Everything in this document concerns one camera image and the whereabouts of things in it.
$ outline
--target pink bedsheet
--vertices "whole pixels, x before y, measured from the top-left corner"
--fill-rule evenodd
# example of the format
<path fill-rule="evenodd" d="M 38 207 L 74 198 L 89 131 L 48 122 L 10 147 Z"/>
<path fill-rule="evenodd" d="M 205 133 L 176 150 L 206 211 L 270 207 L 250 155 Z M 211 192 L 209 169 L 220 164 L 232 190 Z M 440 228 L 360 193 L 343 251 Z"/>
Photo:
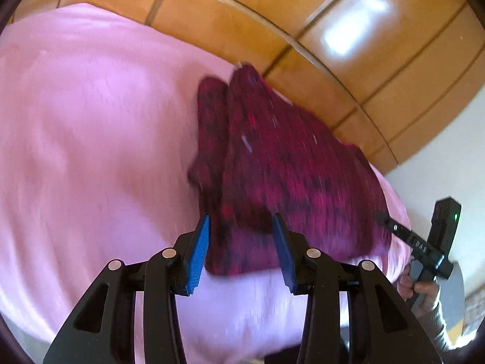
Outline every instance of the pink bedsheet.
<path fill-rule="evenodd" d="M 203 50 L 88 4 L 42 13 L 0 37 L 0 312 L 52 341 L 106 263 L 147 260 L 198 220 L 187 168 L 195 94 L 233 67 Z M 376 172 L 392 217 L 406 210 Z M 395 280 L 409 250 L 373 260 Z M 189 363 L 232 363 L 301 339 L 306 298 L 281 272 L 203 272 L 177 298 Z M 137 362 L 142 362 L 141 300 Z M 342 323 L 348 322 L 342 300 Z"/>

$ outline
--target gray round object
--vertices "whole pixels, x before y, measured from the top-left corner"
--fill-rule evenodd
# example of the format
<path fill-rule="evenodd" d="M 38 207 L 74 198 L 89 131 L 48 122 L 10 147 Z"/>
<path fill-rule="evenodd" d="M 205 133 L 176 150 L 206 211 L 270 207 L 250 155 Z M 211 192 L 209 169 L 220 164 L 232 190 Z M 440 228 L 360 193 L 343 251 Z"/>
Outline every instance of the gray round object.
<path fill-rule="evenodd" d="M 162 252 L 162 256 L 164 256 L 166 259 L 171 259 L 172 257 L 175 257 L 176 254 L 177 254 L 177 251 L 173 248 L 165 249 Z"/>
<path fill-rule="evenodd" d="M 372 271 L 375 268 L 375 265 L 373 262 L 369 260 L 365 260 L 362 262 L 362 268 L 365 269 L 366 271 Z"/>
<path fill-rule="evenodd" d="M 312 259 L 318 259 L 322 253 L 318 249 L 310 248 L 306 251 L 306 255 Z"/>
<path fill-rule="evenodd" d="M 116 271 L 120 267 L 121 267 L 120 260 L 113 260 L 113 261 L 110 261 L 110 263 L 108 264 L 108 268 L 111 269 L 111 271 Z"/>

